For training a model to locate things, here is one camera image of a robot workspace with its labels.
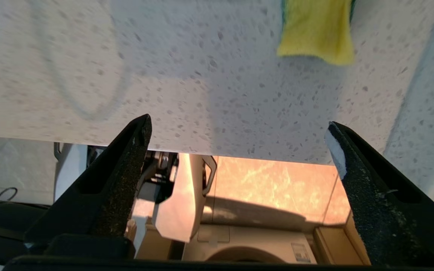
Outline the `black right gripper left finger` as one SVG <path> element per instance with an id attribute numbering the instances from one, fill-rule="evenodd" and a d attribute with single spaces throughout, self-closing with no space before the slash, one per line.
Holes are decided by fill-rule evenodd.
<path id="1" fill-rule="evenodd" d="M 122 237 L 151 139 L 148 114 L 135 118 L 24 234 L 41 252 L 62 234 Z"/>

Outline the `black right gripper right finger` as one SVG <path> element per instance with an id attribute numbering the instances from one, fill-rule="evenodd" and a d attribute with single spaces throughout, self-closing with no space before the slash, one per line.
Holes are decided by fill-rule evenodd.
<path id="1" fill-rule="evenodd" d="M 352 129 L 324 140 L 372 265 L 434 266 L 434 201 Z"/>

